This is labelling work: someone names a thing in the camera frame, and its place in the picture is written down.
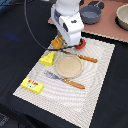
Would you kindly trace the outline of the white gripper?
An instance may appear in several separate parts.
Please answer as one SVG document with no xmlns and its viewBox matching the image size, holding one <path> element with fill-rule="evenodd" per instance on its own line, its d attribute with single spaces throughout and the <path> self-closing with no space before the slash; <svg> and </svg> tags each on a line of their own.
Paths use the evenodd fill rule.
<svg viewBox="0 0 128 128">
<path fill-rule="evenodd" d="M 51 18 L 69 46 L 78 45 L 84 28 L 78 5 L 57 5 L 51 8 Z"/>
</svg>

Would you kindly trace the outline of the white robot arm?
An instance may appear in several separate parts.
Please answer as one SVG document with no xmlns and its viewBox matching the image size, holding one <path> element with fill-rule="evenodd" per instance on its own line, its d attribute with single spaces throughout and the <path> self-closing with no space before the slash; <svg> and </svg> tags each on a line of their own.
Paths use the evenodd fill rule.
<svg viewBox="0 0 128 128">
<path fill-rule="evenodd" d="M 79 3 L 80 0 L 57 0 L 51 7 L 51 18 L 69 46 L 79 44 L 84 28 Z"/>
</svg>

